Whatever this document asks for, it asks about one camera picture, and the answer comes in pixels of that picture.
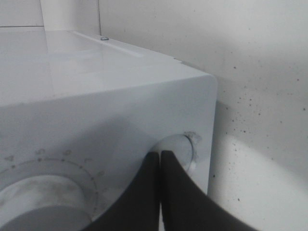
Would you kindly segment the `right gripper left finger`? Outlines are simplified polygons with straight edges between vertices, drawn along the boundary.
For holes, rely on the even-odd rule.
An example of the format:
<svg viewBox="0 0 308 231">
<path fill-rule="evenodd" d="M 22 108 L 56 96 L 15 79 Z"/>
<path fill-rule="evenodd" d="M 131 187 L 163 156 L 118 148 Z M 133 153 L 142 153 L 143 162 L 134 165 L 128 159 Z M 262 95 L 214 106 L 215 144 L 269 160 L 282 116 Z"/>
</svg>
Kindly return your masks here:
<svg viewBox="0 0 308 231">
<path fill-rule="evenodd" d="M 111 207 L 85 231 L 159 230 L 159 154 L 148 153 L 136 176 Z"/>
</svg>

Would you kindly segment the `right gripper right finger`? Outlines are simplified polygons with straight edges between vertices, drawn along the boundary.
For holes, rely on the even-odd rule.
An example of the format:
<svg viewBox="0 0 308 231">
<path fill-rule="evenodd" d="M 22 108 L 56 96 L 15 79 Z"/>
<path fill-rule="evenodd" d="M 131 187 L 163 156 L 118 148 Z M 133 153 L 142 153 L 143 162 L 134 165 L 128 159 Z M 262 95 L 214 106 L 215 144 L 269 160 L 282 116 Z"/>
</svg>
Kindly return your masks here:
<svg viewBox="0 0 308 231">
<path fill-rule="evenodd" d="M 214 203 L 172 151 L 161 153 L 161 204 L 166 231 L 246 231 L 248 225 Z"/>
</svg>

